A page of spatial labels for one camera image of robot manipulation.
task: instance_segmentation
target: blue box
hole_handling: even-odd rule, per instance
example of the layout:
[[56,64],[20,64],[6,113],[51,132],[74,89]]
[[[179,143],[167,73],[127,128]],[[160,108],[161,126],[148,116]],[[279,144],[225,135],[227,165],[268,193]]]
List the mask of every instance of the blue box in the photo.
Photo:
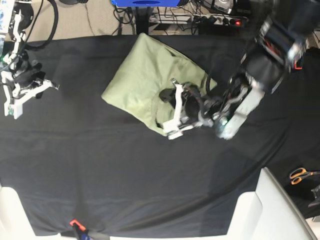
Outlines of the blue box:
[[176,7],[180,0],[111,0],[113,5],[124,7]]

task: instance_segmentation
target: black tablecloth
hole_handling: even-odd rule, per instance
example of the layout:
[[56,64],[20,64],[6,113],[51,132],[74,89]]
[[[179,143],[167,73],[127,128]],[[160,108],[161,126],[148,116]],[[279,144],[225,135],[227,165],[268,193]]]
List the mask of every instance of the black tablecloth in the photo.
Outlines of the black tablecloth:
[[[157,38],[212,68],[220,86],[245,45],[212,36]],[[30,54],[61,89],[27,102],[18,120],[0,114],[0,182],[18,192],[37,235],[69,231],[73,218],[111,236],[224,235],[237,198],[254,191],[263,166],[305,217],[319,215],[319,207],[307,205],[320,181],[292,188],[288,180],[296,167],[320,169],[317,52],[307,53],[304,70],[266,96],[232,140],[195,129],[169,141],[101,99],[136,39],[57,40]]]

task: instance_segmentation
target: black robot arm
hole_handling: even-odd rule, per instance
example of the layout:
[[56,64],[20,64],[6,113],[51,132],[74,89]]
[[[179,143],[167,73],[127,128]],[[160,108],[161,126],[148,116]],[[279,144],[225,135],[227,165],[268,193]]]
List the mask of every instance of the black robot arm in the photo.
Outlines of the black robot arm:
[[181,117],[163,124],[169,139],[201,126],[214,128],[220,138],[232,139],[265,94],[272,94],[295,67],[305,53],[307,37],[319,23],[320,0],[278,0],[223,96],[199,96],[188,84],[174,82],[173,92],[179,89],[180,94],[175,94],[172,106],[175,116],[178,111]]

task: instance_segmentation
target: orange clip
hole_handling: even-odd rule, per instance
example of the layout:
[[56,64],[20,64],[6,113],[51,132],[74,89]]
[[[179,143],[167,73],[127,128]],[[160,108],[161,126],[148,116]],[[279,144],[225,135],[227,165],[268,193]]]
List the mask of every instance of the orange clip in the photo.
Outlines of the orange clip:
[[75,220],[75,219],[73,219],[73,220],[70,222],[70,225],[71,225],[71,226],[74,226],[74,224],[78,225],[78,227],[79,227],[79,229],[80,229],[81,231],[84,232],[84,231],[86,230],[85,226],[83,226],[80,222],[78,222],[78,221]]
[[294,62],[294,69],[296,69],[296,70],[301,70],[302,69],[302,67],[298,67],[297,66],[297,61]]

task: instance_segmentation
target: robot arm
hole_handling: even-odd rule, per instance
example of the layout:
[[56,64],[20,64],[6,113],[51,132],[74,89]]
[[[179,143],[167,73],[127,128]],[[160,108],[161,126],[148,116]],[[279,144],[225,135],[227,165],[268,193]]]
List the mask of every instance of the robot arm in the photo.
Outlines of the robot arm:
[[[25,50],[28,46],[25,43],[28,40],[25,29],[33,17],[30,3],[31,0],[0,0],[0,74],[6,97],[4,115],[11,115],[14,119],[23,114],[23,104],[31,98],[41,98],[48,88],[59,89],[58,85],[45,79],[46,74],[41,71],[40,63],[30,63]],[[5,43],[8,34],[12,42]]]
[[[182,117],[176,131],[164,129],[169,138],[181,136],[188,123],[213,127],[218,137],[232,139],[265,94],[277,89],[305,53],[306,39],[320,23],[320,0],[279,0],[275,12],[262,25],[223,96],[199,96],[194,94],[196,89],[182,86],[186,96]],[[197,111],[196,119],[189,114]]]

